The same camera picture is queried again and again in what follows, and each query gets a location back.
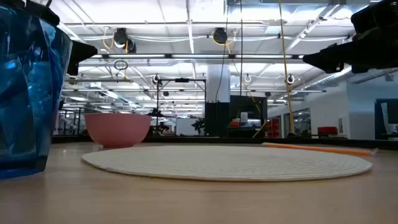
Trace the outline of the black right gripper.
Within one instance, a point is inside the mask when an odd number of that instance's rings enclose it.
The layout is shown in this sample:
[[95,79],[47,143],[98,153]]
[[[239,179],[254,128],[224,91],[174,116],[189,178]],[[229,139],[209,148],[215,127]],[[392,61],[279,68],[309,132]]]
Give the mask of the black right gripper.
[[356,31],[353,42],[332,44],[314,54],[303,56],[303,62],[325,73],[342,72],[354,47],[354,64],[367,69],[397,66],[397,1],[383,0],[354,13],[351,22]]

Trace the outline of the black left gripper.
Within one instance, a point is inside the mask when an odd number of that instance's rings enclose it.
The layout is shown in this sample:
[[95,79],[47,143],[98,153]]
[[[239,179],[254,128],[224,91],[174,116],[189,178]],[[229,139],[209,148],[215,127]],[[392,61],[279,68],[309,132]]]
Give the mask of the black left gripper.
[[[21,9],[29,14],[35,15],[43,19],[51,25],[59,25],[59,17],[54,13],[50,5],[52,0],[47,0],[45,4],[41,4],[31,0],[1,0],[1,5],[10,6]],[[71,76],[78,75],[79,63],[98,54],[96,47],[84,44],[82,42],[72,41],[72,51],[67,68],[67,74]]]

